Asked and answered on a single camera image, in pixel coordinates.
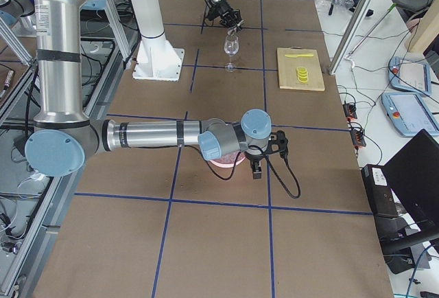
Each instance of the table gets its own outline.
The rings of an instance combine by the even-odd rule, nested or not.
[[[335,78],[324,76],[324,93],[278,89],[277,47],[314,48],[329,64],[313,0],[229,1],[246,20],[236,72],[224,71],[225,31],[203,24],[202,0],[160,0],[168,39],[186,50],[180,80],[134,81],[132,67],[108,117],[232,122],[265,109],[290,140],[302,197],[289,199],[265,165],[260,181],[248,165],[218,181],[186,148],[100,154],[35,298],[391,297]]]
[[[391,0],[373,0],[371,8],[375,11],[375,13],[373,16],[364,19],[358,34],[364,35],[373,26],[376,20],[384,15],[385,11],[391,5]],[[337,49],[338,43],[342,38],[337,34],[343,33],[348,21],[351,18],[351,12],[346,9],[334,8],[332,16],[329,16],[329,2],[326,0],[316,0],[316,8],[320,19],[320,24],[322,25],[322,31],[324,32],[328,53],[332,58],[335,50]],[[410,37],[406,31],[407,27],[405,26],[405,23],[403,22],[399,13],[396,10],[392,11],[371,36],[380,38],[386,38],[389,36],[394,37],[384,40],[369,38],[354,53],[353,56],[356,66],[366,69],[385,68],[372,73],[361,69],[354,69],[354,80],[354,76],[351,71],[351,63],[348,61],[342,61],[339,69],[336,72],[339,92],[348,92],[352,94],[358,102],[362,102],[357,105],[358,120],[356,122],[360,123],[362,126],[365,126],[367,123],[367,136],[377,142],[383,151],[380,162],[381,165],[385,164],[390,158],[392,158],[392,156],[395,155],[410,140],[409,138],[402,137],[396,131],[391,121],[387,118],[381,104],[381,100],[379,99],[384,91],[395,91],[388,87],[387,76],[388,61],[392,57],[393,53],[395,53],[396,56],[405,56],[406,58],[414,60],[421,60],[424,58],[422,54],[406,53],[407,49],[404,46],[404,42]],[[351,48],[356,45],[360,39],[361,37],[358,36],[352,42]],[[434,81],[438,81],[433,71],[431,71],[431,78]],[[433,85],[432,89],[432,97],[438,99],[438,87]],[[367,102],[372,103],[372,101],[369,100],[365,95],[373,99],[373,101],[378,99],[377,105],[372,108],[371,112],[371,107],[367,104]],[[345,101],[345,96],[346,95],[344,94],[340,95],[342,102]],[[439,104],[428,98],[424,98],[424,100],[432,112],[439,110]],[[353,100],[350,96],[346,96],[346,101],[352,102]],[[378,147],[376,147],[369,139],[366,140],[366,143],[368,144],[366,148],[362,148],[358,154],[358,164],[360,167],[363,167],[368,163],[374,164],[380,160],[381,153]],[[413,223],[413,220],[411,220],[408,215],[404,216],[404,218],[407,219],[409,224]],[[433,249],[430,249],[429,252],[437,255]],[[411,295],[419,297],[419,292],[422,290],[437,293],[439,291],[439,279],[435,275],[438,273],[438,271],[439,261],[433,259],[431,261],[430,271],[417,272],[416,279],[419,279],[422,284],[412,286]],[[389,271],[394,293],[405,294],[408,285],[407,278],[410,278],[411,273],[412,270],[409,270],[401,273],[400,275],[393,275]]]

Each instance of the white stand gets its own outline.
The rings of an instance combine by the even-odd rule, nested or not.
[[[142,35],[133,78],[178,81],[183,49],[167,41],[158,0],[131,0]]]

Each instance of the yellow stack of rings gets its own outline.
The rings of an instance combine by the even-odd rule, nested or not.
[[[308,83],[308,71],[305,67],[297,67],[297,80],[301,83]]]

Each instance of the wine glass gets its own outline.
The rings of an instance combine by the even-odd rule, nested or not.
[[[231,73],[236,69],[232,62],[232,57],[239,51],[238,35],[231,34],[226,36],[226,40],[224,41],[224,51],[229,57],[229,62],[226,64],[226,71]]]

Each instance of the yellow knife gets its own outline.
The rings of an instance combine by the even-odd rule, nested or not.
[[[303,53],[303,54],[286,54],[286,58],[311,58],[314,54],[312,53]]]

